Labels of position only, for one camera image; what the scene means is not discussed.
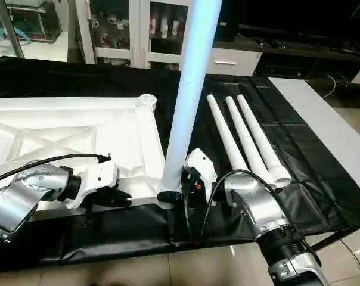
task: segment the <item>black plastic sheet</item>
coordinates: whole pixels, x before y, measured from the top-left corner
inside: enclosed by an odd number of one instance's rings
[[[155,118],[166,152],[180,73],[0,58],[0,97],[137,97],[158,99]],[[268,79],[207,76],[190,142],[214,162],[219,176],[231,170],[210,113],[213,94],[231,127],[225,97],[244,94],[293,182],[280,194],[305,234],[360,227],[360,189]],[[193,233],[204,206],[190,210]],[[189,239],[182,206],[156,205],[30,222],[12,243],[0,243],[0,271],[96,262],[253,241],[239,208],[212,208],[199,244]]]

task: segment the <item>black tv stand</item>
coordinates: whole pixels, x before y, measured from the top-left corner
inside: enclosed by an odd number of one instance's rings
[[[350,82],[360,71],[360,46],[350,40],[247,27],[214,48],[262,52],[255,75]]]

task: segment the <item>white plastic pipe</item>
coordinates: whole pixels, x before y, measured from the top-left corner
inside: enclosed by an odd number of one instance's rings
[[[232,115],[234,126],[237,130],[238,137],[240,138],[241,145],[244,148],[251,171],[264,179],[272,188],[275,188],[274,179],[266,169],[266,166],[258,153],[256,144],[253,142],[252,136],[250,135],[249,130],[247,130],[244,120],[234,103],[233,97],[227,97],[225,100],[230,114]]]
[[[224,117],[222,116],[222,113],[217,105],[215,97],[212,94],[210,94],[207,96],[207,99],[210,110],[212,111],[213,114],[213,118],[216,122],[218,132],[220,133],[222,143],[225,147],[226,154],[228,155],[230,165],[232,166],[233,170],[236,169],[247,170],[248,168],[246,166],[246,163],[241,155],[240,150],[237,147],[237,144],[234,141],[232,133],[230,132],[229,127],[224,120]]]
[[[180,178],[212,50],[222,0],[195,0],[190,18],[184,66],[173,115],[160,192],[180,191]]]
[[[288,173],[287,169],[282,166],[244,96],[240,94],[237,99],[246,122],[252,132],[253,138],[256,141],[258,149],[262,155],[263,160],[265,161],[266,167],[275,181],[276,186],[278,188],[287,186],[289,183],[291,183],[290,174]]]

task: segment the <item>cabinet drawer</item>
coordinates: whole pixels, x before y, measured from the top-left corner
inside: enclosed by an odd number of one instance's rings
[[[261,52],[213,48],[207,73],[251,76],[261,55]]]

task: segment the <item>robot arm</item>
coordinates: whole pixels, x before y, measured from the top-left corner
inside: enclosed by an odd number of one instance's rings
[[[246,174],[227,177],[228,202],[241,204],[244,216],[269,265],[274,285],[329,286],[315,256],[292,227],[275,198],[265,188],[247,189]]]
[[[42,164],[18,173],[0,189],[0,238],[11,241],[37,209],[40,201],[65,201],[68,209],[79,207],[98,191],[110,196],[117,190],[119,170],[110,160],[73,175],[73,169]]]

